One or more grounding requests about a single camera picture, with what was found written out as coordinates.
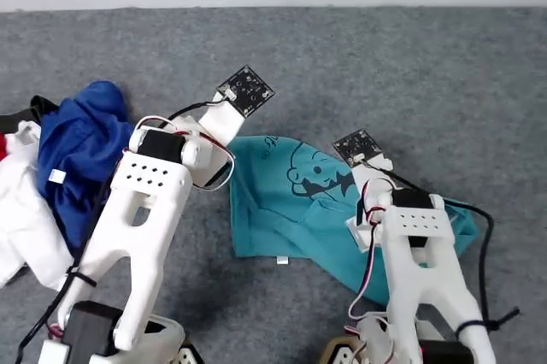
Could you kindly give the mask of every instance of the blue shirt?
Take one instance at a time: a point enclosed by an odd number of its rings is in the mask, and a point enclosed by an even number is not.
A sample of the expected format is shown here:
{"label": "blue shirt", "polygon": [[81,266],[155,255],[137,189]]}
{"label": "blue shirt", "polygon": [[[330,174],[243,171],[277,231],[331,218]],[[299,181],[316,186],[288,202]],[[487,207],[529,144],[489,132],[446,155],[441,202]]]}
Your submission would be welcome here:
{"label": "blue shirt", "polygon": [[[84,244],[95,197],[131,137],[127,118],[120,89],[108,81],[93,82],[42,118],[37,187],[72,253]],[[62,185],[48,181],[52,169],[66,173]]]}

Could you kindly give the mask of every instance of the white robotic arm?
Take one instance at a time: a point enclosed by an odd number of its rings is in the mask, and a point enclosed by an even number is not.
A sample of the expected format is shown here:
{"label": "white robotic arm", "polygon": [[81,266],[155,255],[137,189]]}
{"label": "white robotic arm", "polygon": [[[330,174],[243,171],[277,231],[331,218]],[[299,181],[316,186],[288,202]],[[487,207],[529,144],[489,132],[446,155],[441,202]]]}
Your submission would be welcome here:
{"label": "white robotic arm", "polygon": [[[150,315],[163,262],[192,185],[210,190],[208,182],[226,161],[233,168],[234,157],[225,146],[244,119],[273,95],[244,67],[221,85],[200,121],[176,117],[162,129],[141,126],[155,117],[138,123],[78,265],[79,279],[57,310],[62,340],[44,343],[39,364],[192,364],[189,350],[179,352],[182,327]],[[148,217],[135,226],[140,208],[148,209]],[[132,283],[123,311],[89,302],[94,284],[122,257],[131,259]]]}
{"label": "white robotic arm", "polygon": [[355,360],[346,351],[346,358],[341,355],[334,362],[421,364],[430,353],[427,346],[435,343],[436,349],[446,349],[445,357],[457,355],[450,362],[495,364],[484,326],[463,328],[459,334],[462,344],[442,343],[431,323],[416,318],[423,303],[433,305],[453,331],[464,323],[483,320],[462,275],[443,198],[399,190],[384,172],[392,170],[391,161],[364,131],[341,139],[334,147],[351,166],[363,194],[357,211],[364,217],[357,215],[347,225],[362,251],[371,251],[371,242],[381,247],[390,291],[387,311],[365,314],[353,329],[362,341]]}

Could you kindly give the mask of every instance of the teal t-shirt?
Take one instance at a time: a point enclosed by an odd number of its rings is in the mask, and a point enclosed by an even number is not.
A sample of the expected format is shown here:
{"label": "teal t-shirt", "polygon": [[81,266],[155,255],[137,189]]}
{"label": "teal t-shirt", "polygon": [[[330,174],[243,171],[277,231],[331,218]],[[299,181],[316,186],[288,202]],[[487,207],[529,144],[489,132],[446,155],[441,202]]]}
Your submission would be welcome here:
{"label": "teal t-shirt", "polygon": [[[236,256],[305,257],[357,291],[367,253],[362,253],[345,222],[355,215],[359,192],[341,161],[291,138],[235,138],[230,180],[232,241]],[[461,254],[478,229],[467,210],[446,207]],[[387,279],[381,250],[366,298],[386,305]]]}

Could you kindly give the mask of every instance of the circuit board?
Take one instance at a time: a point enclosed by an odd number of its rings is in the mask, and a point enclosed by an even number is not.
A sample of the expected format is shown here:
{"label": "circuit board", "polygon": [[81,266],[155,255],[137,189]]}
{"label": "circuit board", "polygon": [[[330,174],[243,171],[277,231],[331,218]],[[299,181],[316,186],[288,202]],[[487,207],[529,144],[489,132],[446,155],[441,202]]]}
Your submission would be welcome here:
{"label": "circuit board", "polygon": [[368,161],[382,153],[382,149],[364,129],[341,138],[334,142],[332,147],[350,167],[357,166],[362,161]]}
{"label": "circuit board", "polygon": [[275,92],[249,66],[245,65],[216,90],[244,117],[248,118]]}

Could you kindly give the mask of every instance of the cartoon print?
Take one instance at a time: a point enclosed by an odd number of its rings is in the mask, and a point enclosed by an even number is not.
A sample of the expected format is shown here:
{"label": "cartoon print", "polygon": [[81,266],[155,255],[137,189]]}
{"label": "cartoon print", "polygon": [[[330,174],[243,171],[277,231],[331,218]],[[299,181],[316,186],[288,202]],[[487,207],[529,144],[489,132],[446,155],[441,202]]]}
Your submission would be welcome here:
{"label": "cartoon print", "polygon": [[337,164],[329,155],[304,143],[291,154],[287,178],[295,196],[313,200],[327,198],[347,202],[346,193],[354,185],[351,171],[344,164]]}
{"label": "cartoon print", "polygon": [[272,153],[272,149],[279,144],[279,136],[266,136],[264,138],[264,144],[267,146],[262,152],[262,159],[267,159]]}

